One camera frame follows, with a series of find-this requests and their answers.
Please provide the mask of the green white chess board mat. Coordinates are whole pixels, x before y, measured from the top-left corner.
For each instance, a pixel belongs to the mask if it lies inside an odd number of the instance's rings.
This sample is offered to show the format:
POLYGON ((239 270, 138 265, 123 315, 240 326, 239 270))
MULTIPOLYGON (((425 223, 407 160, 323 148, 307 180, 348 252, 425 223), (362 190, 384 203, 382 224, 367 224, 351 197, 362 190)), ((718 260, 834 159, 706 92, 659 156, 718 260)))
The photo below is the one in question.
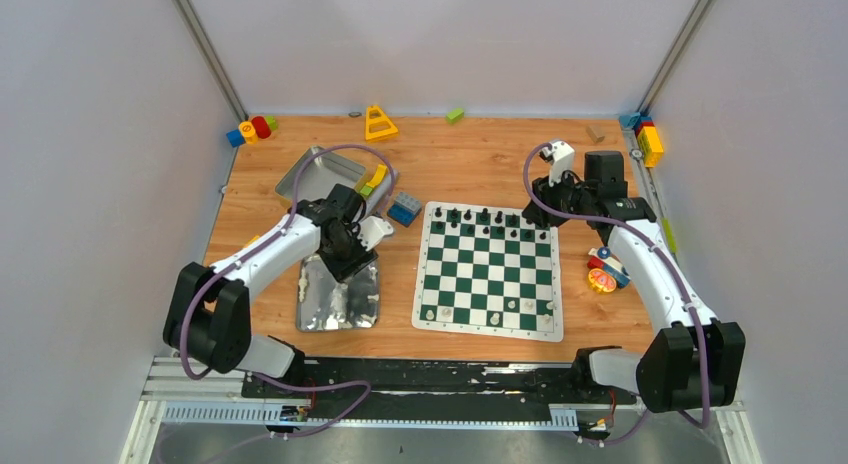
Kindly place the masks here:
POLYGON ((436 201, 427 203, 421 222, 415 328, 563 340, 557 230, 514 208, 436 201))

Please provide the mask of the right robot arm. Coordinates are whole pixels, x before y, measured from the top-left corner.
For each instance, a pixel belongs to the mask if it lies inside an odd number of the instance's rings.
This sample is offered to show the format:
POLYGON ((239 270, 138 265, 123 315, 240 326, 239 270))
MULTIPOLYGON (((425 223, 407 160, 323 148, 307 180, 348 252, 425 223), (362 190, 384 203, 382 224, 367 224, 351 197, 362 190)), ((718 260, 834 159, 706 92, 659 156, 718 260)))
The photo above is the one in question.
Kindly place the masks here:
POLYGON ((530 197, 523 217, 544 229, 586 222, 623 265, 654 330, 643 354, 619 346, 578 350, 570 376, 575 395, 592 402, 614 387, 639 395, 655 414, 708 414, 732 404, 745 334, 703 302, 672 258, 650 204, 629 196, 623 154, 586 153, 582 176, 573 171, 575 152, 563 141, 543 143, 530 155, 549 172, 535 180, 522 172, 530 197))

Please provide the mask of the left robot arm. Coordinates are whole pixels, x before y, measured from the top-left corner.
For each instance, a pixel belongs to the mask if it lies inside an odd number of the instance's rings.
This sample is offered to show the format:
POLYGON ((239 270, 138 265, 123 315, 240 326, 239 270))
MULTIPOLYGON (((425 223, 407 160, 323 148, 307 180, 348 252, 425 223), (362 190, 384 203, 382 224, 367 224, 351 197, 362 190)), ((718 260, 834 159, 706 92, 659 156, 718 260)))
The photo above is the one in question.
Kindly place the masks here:
POLYGON ((283 397, 306 384, 303 354, 294 346, 257 335, 251 306, 282 273, 318 255, 338 282, 376 260, 376 247, 392 236, 384 218, 357 217, 363 200, 302 200, 249 246, 211 266, 191 262, 178 274, 163 328, 164 342, 208 370, 267 376, 283 397))

